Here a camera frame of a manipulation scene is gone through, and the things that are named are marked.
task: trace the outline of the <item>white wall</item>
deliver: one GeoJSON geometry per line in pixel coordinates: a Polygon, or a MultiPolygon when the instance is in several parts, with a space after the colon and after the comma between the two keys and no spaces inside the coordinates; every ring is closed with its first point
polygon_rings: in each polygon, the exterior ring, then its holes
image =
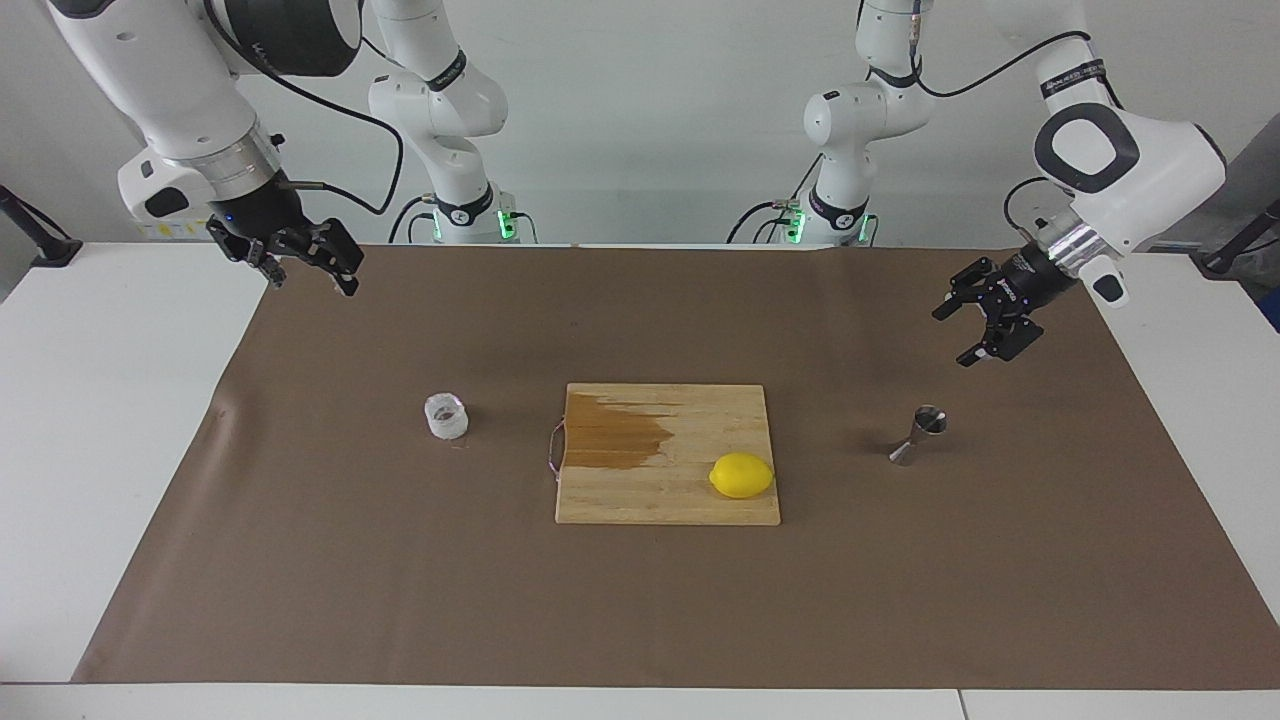
{"type": "MultiPolygon", "coordinates": [[[[96,91],[60,90],[90,81],[38,5],[8,0],[0,23],[0,177],[20,169],[23,182],[9,182],[73,232],[131,237],[114,173],[134,141],[96,91]]],[[[1280,111],[1274,0],[1085,6],[1130,110],[1199,122],[1229,156],[1280,111]]],[[[449,1],[467,54],[511,100],[507,129],[477,145],[494,179],[539,220],[544,242],[718,242],[749,205],[788,193],[814,155],[800,126],[805,101],[863,77],[855,9],[855,0],[449,1]]],[[[1011,54],[979,0],[938,0],[929,22],[923,54],[936,87],[956,87],[1011,54]]],[[[305,85],[362,109],[369,79],[384,69],[364,53],[342,78],[305,85]]],[[[380,200],[393,156],[384,133],[262,78],[241,85],[268,126],[288,136],[292,177],[380,200]]],[[[1023,67],[940,102],[925,129],[873,146],[881,243],[1018,245],[1000,200],[1034,173],[1030,146],[1044,117],[1023,67]]],[[[397,206],[429,190],[412,156],[404,179],[397,206]]],[[[388,218],[339,199],[306,200],[316,219],[335,214],[361,240],[385,237],[388,218]]],[[[1057,199],[1029,192],[1015,211],[1039,201],[1057,199]]]]}

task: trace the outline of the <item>brown tablecloth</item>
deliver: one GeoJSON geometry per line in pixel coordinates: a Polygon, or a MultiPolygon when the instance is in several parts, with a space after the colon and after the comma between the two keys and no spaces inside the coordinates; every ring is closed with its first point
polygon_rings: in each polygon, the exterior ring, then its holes
{"type": "Polygon", "coordinates": [[[1082,290],[1018,361],[955,365],[979,318],[929,311],[973,256],[371,249],[352,300],[293,265],[76,680],[1280,688],[1082,290]],[[782,525],[556,525],[568,382],[762,383],[782,525]],[[890,465],[924,402],[950,433],[890,465]]]}

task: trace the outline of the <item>yellow lemon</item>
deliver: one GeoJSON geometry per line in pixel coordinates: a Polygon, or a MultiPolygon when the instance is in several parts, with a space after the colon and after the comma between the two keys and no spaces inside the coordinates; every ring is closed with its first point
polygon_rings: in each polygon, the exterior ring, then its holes
{"type": "Polygon", "coordinates": [[[721,495],[746,500],[769,489],[773,470],[768,462],[749,452],[730,452],[716,461],[710,480],[721,495]]]}

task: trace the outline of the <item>cutting board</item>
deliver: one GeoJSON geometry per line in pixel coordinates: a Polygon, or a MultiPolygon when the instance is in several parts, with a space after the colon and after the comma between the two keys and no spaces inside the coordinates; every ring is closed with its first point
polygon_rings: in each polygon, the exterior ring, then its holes
{"type": "Polygon", "coordinates": [[[750,452],[773,468],[760,386],[572,383],[556,521],[593,525],[777,525],[777,483],[730,500],[716,460],[750,452]]]}

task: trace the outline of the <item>white table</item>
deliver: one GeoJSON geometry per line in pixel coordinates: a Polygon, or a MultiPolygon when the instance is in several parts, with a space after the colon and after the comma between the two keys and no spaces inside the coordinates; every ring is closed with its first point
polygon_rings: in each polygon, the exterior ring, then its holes
{"type": "MultiPolygon", "coordinates": [[[[1125,272],[1134,302],[1103,315],[1280,618],[1280,336],[1184,258],[1134,256],[1125,272]]],[[[209,245],[96,245],[0,305],[0,682],[70,676],[264,284],[209,245]]],[[[1274,720],[1280,692],[0,687],[4,719],[84,714],[1274,720]]]]}

